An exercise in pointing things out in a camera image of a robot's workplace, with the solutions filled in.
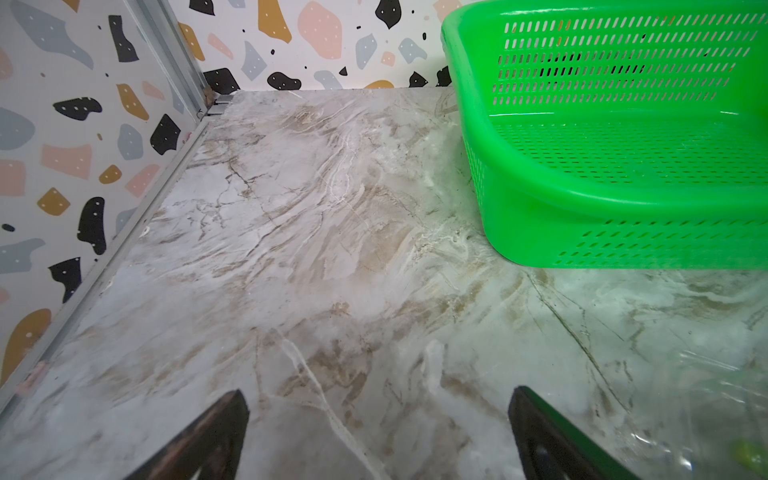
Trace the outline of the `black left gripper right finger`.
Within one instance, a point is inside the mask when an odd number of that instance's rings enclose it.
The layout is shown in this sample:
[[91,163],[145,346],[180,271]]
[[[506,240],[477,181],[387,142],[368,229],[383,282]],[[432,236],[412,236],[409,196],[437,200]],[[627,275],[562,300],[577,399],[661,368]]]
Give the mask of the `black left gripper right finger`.
[[508,417],[527,479],[635,479],[527,386],[514,389]]

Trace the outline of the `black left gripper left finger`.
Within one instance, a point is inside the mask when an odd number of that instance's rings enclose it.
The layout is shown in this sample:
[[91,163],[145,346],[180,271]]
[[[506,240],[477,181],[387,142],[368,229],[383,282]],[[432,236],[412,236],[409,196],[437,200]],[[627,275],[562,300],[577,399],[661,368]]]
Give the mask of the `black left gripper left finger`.
[[233,479],[248,420],[242,391],[229,391],[128,477]]

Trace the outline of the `clear clamshell container front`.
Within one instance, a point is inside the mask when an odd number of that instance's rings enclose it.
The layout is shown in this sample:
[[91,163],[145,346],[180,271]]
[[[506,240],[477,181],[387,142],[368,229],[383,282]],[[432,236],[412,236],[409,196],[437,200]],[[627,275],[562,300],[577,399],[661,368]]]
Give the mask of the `clear clamshell container front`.
[[674,352],[629,438],[641,479],[765,479],[767,373]]

